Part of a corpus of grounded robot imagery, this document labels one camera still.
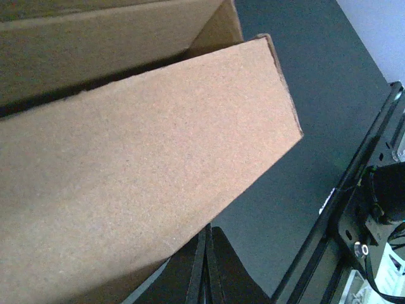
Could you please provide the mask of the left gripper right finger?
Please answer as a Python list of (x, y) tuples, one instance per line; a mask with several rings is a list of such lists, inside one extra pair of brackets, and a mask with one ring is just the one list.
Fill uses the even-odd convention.
[(210, 303), (271, 303), (243, 266), (220, 227), (207, 228)]

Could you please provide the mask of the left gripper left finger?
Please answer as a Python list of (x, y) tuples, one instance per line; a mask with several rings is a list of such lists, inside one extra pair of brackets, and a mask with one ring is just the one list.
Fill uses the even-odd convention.
[(168, 261), (135, 303), (202, 303), (206, 230), (202, 229)]

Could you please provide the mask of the cardboard box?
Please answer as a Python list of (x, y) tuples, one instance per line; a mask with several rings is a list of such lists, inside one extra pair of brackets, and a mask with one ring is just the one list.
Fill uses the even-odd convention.
[(233, 1), (2, 1), (1, 302), (123, 301), (302, 136)]

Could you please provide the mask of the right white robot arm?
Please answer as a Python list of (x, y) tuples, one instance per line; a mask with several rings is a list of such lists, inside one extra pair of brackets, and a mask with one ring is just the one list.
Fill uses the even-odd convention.
[(396, 225), (388, 241), (404, 236), (404, 163), (369, 166), (361, 185), (370, 202), (370, 213), (381, 225)]

